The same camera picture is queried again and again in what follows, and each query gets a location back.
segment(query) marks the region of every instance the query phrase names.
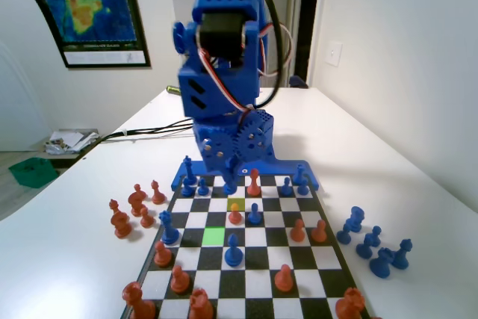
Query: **map poster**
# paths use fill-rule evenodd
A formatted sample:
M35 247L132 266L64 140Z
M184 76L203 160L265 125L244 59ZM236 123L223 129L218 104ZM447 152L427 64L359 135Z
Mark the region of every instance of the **map poster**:
M150 66L137 0L36 0L66 67Z

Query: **white wall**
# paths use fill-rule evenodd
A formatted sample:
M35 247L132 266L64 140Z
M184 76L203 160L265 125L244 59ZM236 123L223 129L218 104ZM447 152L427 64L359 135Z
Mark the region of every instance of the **white wall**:
M152 69L89 70L64 66L34 0L0 0L0 41L21 63L51 128L98 128L108 133L168 84L178 83L181 58L171 32L173 0L138 4Z
M478 211L477 0L325 0L321 20L314 86Z

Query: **white table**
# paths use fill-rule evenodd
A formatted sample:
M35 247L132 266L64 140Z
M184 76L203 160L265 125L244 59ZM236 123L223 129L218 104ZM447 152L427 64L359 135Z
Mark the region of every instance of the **white table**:
M310 163L334 232L353 205L365 210L362 233L341 249L372 315L477 317L478 214L318 90L280 90L267 110L275 117L277 157ZM180 97L163 92L121 128L164 126L182 114ZM129 211L134 183L151 193L153 179L170 198L183 157L199 159L191 131L137 138L97 146L0 222L1 318L120 317L122 290L136 280L156 230L140 227L117 239L108 202ZM379 279L356 255L374 225L391 249L412 239L408 270Z

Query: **green highlighted square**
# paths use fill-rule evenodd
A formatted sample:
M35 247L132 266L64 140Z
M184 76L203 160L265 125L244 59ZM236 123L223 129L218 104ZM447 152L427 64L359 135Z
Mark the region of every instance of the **green highlighted square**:
M202 246L222 247L224 245L224 227L206 227L202 236Z
M246 199L245 198L228 198L227 199L227 210L231 211L232 203L237 203L239 206L239 211L244 212L246 210Z

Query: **chess board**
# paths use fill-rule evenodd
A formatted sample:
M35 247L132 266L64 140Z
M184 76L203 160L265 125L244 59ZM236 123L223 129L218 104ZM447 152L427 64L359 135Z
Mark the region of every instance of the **chess board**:
M241 176L238 191L227 196L220 176L200 177L209 187L207 196L200 196L196 188L194 197L185 198L179 186L170 201L168 211L173 226L181 233L174 244L167 246L173 253L170 265L161 268L154 263L153 243L137 280L142 285L143 299L157 306L157 316L187 318L193 288L204 288L215 318L336 318L335 303L356 284L315 191L302 196L294 186L290 196L282 196L280 187L286 176L259 176L261 195L251 197L246 191L250 177ZM227 218L232 203L239 205L243 215L237 225ZM263 215L258 225L246 220L253 203L258 204ZM290 236L297 218L304 221L307 232L300 243ZM319 219L327 225L324 243L311 238ZM155 242L161 239L162 232L161 226ZM229 267L224 260L231 233L237 235L238 247L244 254L238 267ZM184 294L176 294L170 288L175 264L190 276L190 287ZM278 291L274 285L274 276L283 264L292 269L294 279L294 287L288 293ZM125 308L122 319L130 314L131 309ZM367 309L361 316L370 318Z

